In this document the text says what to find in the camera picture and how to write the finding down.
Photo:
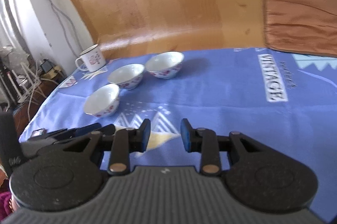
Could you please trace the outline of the white floral bowl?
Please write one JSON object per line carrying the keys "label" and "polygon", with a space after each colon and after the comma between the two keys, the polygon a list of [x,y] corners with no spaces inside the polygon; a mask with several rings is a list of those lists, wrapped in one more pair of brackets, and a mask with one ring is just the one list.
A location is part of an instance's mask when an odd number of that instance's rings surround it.
{"label": "white floral bowl", "polygon": [[105,85],[87,97],[84,112],[97,118],[114,114],[119,106],[120,88],[116,84]]}
{"label": "white floral bowl", "polygon": [[145,69],[156,78],[170,79],[181,70],[184,58],[184,54],[178,51],[157,54],[146,62]]}
{"label": "white floral bowl", "polygon": [[136,88],[143,79],[144,66],[142,64],[129,64],[114,70],[108,76],[108,82],[118,85],[121,89]]}

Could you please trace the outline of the white router with antennas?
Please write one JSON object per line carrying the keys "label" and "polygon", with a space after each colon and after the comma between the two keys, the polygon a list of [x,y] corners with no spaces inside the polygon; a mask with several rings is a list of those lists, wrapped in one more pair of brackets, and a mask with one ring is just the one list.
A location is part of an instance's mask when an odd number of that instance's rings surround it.
{"label": "white router with antennas", "polygon": [[44,96],[40,84],[42,83],[37,73],[34,73],[24,63],[21,64],[23,75],[15,70],[2,65],[1,72],[1,98],[9,107],[15,107],[30,99],[34,92]]}

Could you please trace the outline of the white enamel mug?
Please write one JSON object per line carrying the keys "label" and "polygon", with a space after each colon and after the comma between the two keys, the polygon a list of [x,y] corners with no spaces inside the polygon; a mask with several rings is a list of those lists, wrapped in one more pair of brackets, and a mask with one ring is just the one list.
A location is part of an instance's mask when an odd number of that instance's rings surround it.
{"label": "white enamel mug", "polygon": [[[82,61],[85,65],[84,68],[80,67],[78,61]],[[75,60],[76,67],[83,72],[96,72],[106,65],[106,59],[103,56],[99,45],[95,44],[83,52],[80,53],[79,57]]]}

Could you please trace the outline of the blue printed tablecloth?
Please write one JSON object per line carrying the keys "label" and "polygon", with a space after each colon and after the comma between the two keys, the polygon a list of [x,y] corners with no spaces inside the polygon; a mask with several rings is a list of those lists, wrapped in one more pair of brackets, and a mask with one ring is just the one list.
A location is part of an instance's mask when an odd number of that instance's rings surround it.
{"label": "blue printed tablecloth", "polygon": [[199,166],[187,153],[181,120],[219,135],[240,131],[309,166],[319,188],[311,209],[322,219],[336,216],[336,59],[262,48],[185,52],[180,72],[169,80],[144,73],[133,90],[120,92],[118,110],[96,118],[84,112],[86,98],[109,75],[148,56],[121,58],[94,73],[77,70],[52,92],[20,136],[92,123],[117,128],[151,121],[147,151],[131,155],[132,165]]}

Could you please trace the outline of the brown seat cushion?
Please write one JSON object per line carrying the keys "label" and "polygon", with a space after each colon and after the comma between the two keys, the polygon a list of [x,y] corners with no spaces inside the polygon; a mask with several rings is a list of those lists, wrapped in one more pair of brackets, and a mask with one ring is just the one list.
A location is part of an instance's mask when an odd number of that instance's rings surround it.
{"label": "brown seat cushion", "polygon": [[270,49],[336,56],[336,0],[264,0]]}

